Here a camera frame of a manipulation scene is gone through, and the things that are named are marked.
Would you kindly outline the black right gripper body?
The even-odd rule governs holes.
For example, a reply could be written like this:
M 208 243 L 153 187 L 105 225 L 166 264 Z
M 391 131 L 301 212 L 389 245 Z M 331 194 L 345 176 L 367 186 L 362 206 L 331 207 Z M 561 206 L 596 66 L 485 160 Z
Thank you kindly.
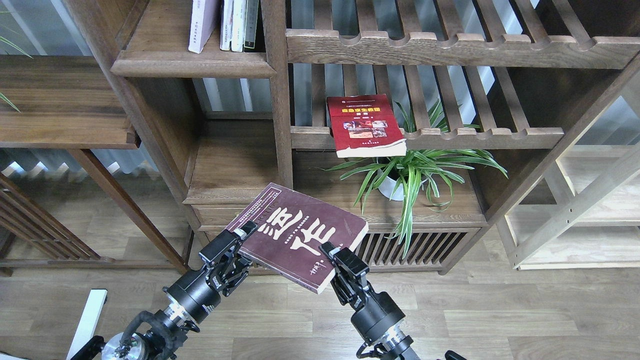
M 354 309 L 350 321 L 367 346 L 375 344 L 405 317 L 387 292 L 375 292 L 370 283 L 364 289 L 354 280 L 337 273 L 331 285 L 340 304 L 349 304 Z

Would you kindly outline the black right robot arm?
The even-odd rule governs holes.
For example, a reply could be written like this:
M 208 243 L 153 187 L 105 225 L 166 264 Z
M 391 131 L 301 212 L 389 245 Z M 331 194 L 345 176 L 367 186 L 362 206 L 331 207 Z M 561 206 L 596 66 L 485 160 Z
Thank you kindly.
M 355 311 L 350 321 L 363 339 L 356 357 L 418 360 L 411 348 L 413 339 L 400 330 L 405 313 L 387 292 L 375 292 L 366 279 L 368 265 L 349 248 L 336 248 L 329 241 L 320 250 L 334 266 L 331 285 L 338 300 Z

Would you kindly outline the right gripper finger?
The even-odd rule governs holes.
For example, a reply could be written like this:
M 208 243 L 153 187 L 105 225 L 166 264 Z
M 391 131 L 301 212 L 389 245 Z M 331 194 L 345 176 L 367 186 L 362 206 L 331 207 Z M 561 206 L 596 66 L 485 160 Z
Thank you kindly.
M 327 241 L 320 246 L 320 251 L 330 260 L 336 271 L 332 283 L 341 289 L 368 289 L 370 283 L 366 274 L 370 267 L 349 248 L 337 248 Z

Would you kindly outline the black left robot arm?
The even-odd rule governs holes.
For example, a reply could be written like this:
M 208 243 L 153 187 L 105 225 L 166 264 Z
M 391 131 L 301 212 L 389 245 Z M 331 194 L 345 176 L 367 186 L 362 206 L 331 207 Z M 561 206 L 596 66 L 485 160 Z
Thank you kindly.
M 235 230 L 224 230 L 199 251 L 201 269 L 191 269 L 170 287 L 164 287 L 170 303 L 156 313 L 140 312 L 122 333 L 109 341 L 92 337 L 74 360 L 169 360 L 187 340 L 190 331 L 221 303 L 221 298 L 247 278 L 253 262 L 240 255 L 243 242 L 258 226 L 248 221 Z

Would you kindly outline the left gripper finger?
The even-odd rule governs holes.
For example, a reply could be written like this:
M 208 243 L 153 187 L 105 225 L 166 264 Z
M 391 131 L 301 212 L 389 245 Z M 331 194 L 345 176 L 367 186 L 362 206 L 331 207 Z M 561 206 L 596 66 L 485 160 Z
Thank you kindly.
M 253 221 L 247 221 L 242 227 L 233 232 L 223 230 L 209 244 L 199 251 L 205 268 L 229 268 L 233 264 L 243 242 L 258 226 Z

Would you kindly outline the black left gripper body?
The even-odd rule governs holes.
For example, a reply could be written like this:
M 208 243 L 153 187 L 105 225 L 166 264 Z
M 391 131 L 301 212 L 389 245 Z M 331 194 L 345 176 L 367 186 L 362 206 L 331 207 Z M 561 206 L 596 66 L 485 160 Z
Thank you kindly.
M 171 319 L 201 323 L 249 275 L 249 260 L 226 252 L 216 261 L 191 270 L 164 289 L 171 305 L 165 310 Z

